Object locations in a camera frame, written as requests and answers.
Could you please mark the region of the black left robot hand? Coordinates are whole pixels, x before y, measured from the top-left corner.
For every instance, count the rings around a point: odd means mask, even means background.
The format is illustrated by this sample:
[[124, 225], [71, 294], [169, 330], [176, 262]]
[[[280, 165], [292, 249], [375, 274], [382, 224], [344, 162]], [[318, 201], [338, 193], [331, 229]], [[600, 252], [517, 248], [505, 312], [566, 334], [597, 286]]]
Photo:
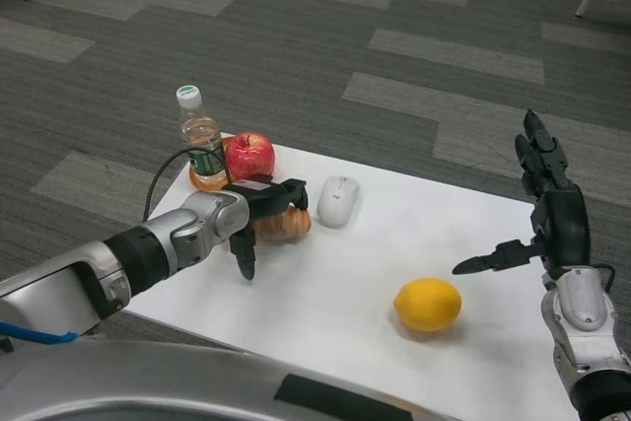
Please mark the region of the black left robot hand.
[[295, 178], [277, 183], [269, 175], [253, 175], [223, 187], [225, 191], [241, 195], [247, 203], [245, 225], [229, 239], [231, 252], [246, 280], [251, 281], [255, 274], [255, 223], [276, 220], [270, 228], [276, 231], [279, 240], [298, 238], [311, 227], [306, 185], [305, 181]]

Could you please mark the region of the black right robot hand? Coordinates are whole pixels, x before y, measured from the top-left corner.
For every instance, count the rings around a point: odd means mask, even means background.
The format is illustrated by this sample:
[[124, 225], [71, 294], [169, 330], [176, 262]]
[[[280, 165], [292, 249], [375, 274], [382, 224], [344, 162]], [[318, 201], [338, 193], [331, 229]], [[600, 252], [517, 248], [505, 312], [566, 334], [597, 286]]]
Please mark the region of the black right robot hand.
[[566, 175], [568, 160], [559, 140], [551, 136], [539, 116], [528, 110], [515, 151], [523, 170], [522, 186], [535, 199], [529, 245], [513, 240], [496, 245], [488, 255], [459, 263], [454, 275], [487, 270], [503, 271], [539, 257], [546, 273], [558, 279], [570, 267], [586, 266], [591, 257], [591, 235], [585, 198]]

